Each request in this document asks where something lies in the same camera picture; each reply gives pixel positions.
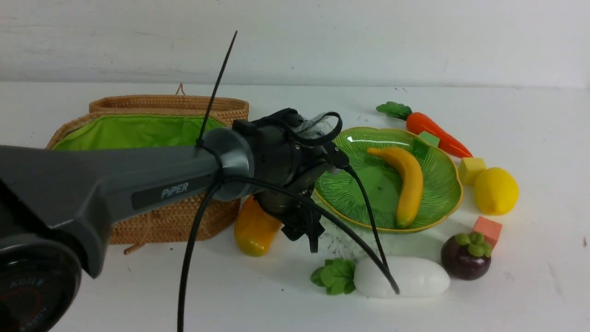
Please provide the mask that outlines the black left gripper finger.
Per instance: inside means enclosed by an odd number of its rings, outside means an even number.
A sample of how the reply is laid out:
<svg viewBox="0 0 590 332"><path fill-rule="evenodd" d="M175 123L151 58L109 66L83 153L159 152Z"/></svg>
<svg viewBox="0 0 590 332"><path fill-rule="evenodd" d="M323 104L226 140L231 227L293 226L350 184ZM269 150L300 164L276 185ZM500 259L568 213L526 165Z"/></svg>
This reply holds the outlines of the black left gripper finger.
<svg viewBox="0 0 590 332"><path fill-rule="evenodd" d="M316 254L319 250L319 237L323 234L325 229L320 223L321 217L308 217L307 219L307 237L309 249L312 254Z"/></svg>

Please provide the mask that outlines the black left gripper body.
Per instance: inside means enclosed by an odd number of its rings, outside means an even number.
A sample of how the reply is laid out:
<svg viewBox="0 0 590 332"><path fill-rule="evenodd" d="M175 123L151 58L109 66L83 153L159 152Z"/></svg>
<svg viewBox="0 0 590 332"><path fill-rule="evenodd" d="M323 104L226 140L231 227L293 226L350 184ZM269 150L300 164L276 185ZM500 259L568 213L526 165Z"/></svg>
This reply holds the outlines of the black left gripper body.
<svg viewBox="0 0 590 332"><path fill-rule="evenodd" d="M329 164L325 161L304 166L284 188L297 194L299 198L311 200L316 180L328 168ZM308 217L322 217L321 213L295 198L274 191L266 190L257 193L256 200L264 212L283 224L282 232L291 241L298 240L303 235L307 236Z"/></svg>

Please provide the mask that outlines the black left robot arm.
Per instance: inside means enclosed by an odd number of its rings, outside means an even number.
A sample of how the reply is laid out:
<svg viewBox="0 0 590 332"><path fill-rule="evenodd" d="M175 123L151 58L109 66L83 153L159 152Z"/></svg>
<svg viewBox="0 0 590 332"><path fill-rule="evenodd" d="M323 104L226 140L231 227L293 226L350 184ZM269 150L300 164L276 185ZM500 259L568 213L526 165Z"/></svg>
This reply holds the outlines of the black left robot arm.
<svg viewBox="0 0 590 332"><path fill-rule="evenodd" d="M331 167L324 115L283 109L168 147L59 151L1 147L1 330L47 332L74 300L82 271L96 278L112 228L203 192L222 202L269 198L272 216ZM291 192L266 193L266 183Z"/></svg>

